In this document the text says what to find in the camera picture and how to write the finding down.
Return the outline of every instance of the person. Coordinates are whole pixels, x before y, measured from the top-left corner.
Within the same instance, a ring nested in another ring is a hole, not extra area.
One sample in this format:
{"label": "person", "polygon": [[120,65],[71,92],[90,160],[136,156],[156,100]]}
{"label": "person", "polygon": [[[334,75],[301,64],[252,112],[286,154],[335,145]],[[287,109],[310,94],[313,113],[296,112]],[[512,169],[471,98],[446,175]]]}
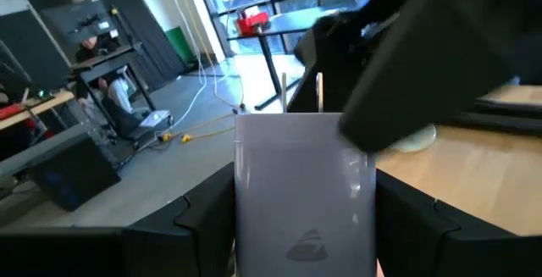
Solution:
{"label": "person", "polygon": [[[109,38],[108,36],[92,36],[84,40],[80,44],[80,49],[75,55],[77,63],[85,62],[88,59],[95,58],[98,55],[107,54],[113,52],[119,47],[119,43]],[[91,81],[89,86],[94,90],[99,90],[101,94],[97,97],[102,99],[108,97],[113,100],[119,107],[129,114],[134,113],[134,109],[131,106],[128,96],[128,83],[124,80],[124,77],[117,71],[112,71],[97,80]],[[81,106],[87,108],[91,106],[91,97],[88,90],[82,84],[77,84],[75,88],[75,95],[77,101]]]}

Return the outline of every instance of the wooden desk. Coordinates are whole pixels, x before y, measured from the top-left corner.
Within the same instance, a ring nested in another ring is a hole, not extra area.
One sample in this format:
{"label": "wooden desk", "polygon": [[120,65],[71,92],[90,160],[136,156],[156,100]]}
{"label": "wooden desk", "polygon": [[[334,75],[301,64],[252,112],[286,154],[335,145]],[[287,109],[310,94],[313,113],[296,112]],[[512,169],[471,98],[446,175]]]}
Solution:
{"label": "wooden desk", "polygon": [[[32,108],[32,112],[36,115],[41,114],[51,108],[54,108],[60,104],[63,104],[71,99],[74,98],[74,94],[72,94],[70,91],[61,91],[54,95],[55,98],[49,100],[48,102],[45,102],[43,104],[40,104],[34,108]],[[30,117],[30,114],[26,111],[21,112],[19,114],[16,114],[10,118],[0,120],[0,130],[3,130],[10,125],[15,125],[25,119],[28,119]]]}
{"label": "wooden desk", "polygon": [[[542,87],[510,86],[495,100],[542,104]],[[441,126],[430,148],[388,153],[378,168],[517,235],[542,235],[542,139]]]}

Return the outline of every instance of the monitor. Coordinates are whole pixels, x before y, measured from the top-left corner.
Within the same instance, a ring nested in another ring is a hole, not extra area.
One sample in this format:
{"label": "monitor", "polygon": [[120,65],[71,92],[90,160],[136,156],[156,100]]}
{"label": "monitor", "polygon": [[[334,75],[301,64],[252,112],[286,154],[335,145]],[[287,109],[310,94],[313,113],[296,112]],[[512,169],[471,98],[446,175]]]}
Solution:
{"label": "monitor", "polygon": [[41,13],[47,23],[74,44],[117,29],[101,0],[85,0]]}

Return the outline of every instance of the floor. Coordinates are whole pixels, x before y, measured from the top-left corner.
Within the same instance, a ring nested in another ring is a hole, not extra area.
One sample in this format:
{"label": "floor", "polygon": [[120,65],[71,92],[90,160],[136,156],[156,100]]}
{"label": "floor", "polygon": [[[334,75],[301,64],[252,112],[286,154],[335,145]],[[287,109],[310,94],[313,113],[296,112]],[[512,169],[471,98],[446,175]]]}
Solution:
{"label": "floor", "polygon": [[[289,79],[302,75],[302,66],[292,56],[274,56],[278,73],[288,73]],[[241,82],[248,109],[273,95],[273,87],[263,56],[236,57],[235,61],[214,69],[216,91],[225,101],[241,102]],[[213,69],[206,70],[207,84],[193,104],[191,111],[176,127],[198,125],[218,116],[231,113],[231,106],[214,95]],[[183,76],[155,91],[152,99],[158,108],[169,109],[179,119],[191,104],[204,83],[197,73]],[[280,102],[274,102],[264,113],[279,113]],[[231,127],[233,117],[222,119],[192,134]],[[216,170],[233,161],[233,131],[191,141],[175,142],[163,153],[145,150],[137,154],[121,171],[122,181],[85,203],[73,213],[65,212],[51,202],[44,202],[6,227],[39,226],[126,226],[160,209],[189,191]]]}

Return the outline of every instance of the red object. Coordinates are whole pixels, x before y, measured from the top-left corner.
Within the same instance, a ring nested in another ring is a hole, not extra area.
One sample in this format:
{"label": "red object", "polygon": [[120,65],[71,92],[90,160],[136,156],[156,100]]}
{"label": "red object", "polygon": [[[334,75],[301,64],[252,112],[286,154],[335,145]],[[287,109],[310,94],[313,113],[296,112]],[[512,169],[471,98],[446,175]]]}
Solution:
{"label": "red object", "polygon": [[9,118],[22,110],[19,104],[12,104],[6,108],[0,108],[0,120]]}
{"label": "red object", "polygon": [[259,14],[248,18],[237,19],[237,30],[242,36],[253,36],[257,33],[256,28],[259,25],[266,25],[269,22],[269,14],[262,11]]}

